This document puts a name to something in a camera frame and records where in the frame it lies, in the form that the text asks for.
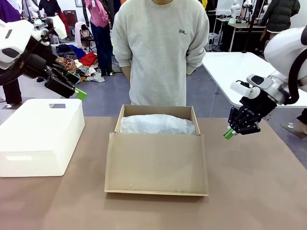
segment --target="person in gray sweatshirt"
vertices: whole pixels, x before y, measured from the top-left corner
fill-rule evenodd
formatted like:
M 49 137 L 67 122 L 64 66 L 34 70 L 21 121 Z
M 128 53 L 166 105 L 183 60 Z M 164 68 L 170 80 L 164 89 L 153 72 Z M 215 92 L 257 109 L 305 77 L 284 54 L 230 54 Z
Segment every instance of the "person in gray sweatshirt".
M 137 105 L 186 106 L 186 78 L 199 67 L 209 20 L 198 0 L 127 0 L 112 45 Z

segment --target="black jacket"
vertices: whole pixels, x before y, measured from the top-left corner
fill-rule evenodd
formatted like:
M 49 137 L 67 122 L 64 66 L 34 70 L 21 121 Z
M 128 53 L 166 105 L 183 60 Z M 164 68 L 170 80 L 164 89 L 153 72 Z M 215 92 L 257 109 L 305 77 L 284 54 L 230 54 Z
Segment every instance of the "black jacket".
M 55 13 L 61 13 L 61 8 L 59 7 L 57 0 L 40 0 L 38 7 L 40 11 L 44 9 L 47 17 L 54 17 Z
M 289 29 L 291 25 L 290 17 L 299 12 L 300 4 L 298 0 L 272 0 L 265 13 L 261 24 L 267 24 L 267 30 L 281 32 Z

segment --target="white storage box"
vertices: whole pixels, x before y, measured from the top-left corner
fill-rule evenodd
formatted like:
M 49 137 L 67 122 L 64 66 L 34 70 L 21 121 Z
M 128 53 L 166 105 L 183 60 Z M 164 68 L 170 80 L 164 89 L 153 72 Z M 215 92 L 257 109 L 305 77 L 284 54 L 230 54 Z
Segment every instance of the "white storage box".
M 83 128 L 79 99 L 26 101 L 0 126 L 0 177 L 62 176 Z

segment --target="red cloth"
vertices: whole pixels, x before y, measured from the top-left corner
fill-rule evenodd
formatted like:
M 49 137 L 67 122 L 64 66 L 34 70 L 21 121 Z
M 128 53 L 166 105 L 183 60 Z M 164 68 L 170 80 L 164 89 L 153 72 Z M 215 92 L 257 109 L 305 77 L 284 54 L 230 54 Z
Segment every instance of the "red cloth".
M 83 58 L 79 59 L 79 62 L 81 62 L 84 66 L 91 66 L 95 63 L 97 59 L 97 55 L 90 52 L 86 54 Z
M 65 14 L 64 14 L 63 12 L 61 12 L 61 13 L 59 14 L 59 18 L 62 20 L 62 22 L 63 22 L 64 25 L 65 25 L 66 34 L 69 35 L 69 27 L 68 27 L 68 24 L 67 24 L 67 20 L 66 20 Z

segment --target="yellow object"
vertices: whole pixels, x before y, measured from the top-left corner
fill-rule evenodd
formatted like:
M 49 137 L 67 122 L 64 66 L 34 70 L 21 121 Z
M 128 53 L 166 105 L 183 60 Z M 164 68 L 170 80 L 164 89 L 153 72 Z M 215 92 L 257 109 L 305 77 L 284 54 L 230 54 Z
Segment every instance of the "yellow object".
M 206 9 L 207 3 L 208 3 L 208 0 L 202 0 L 202 5 L 204 9 Z

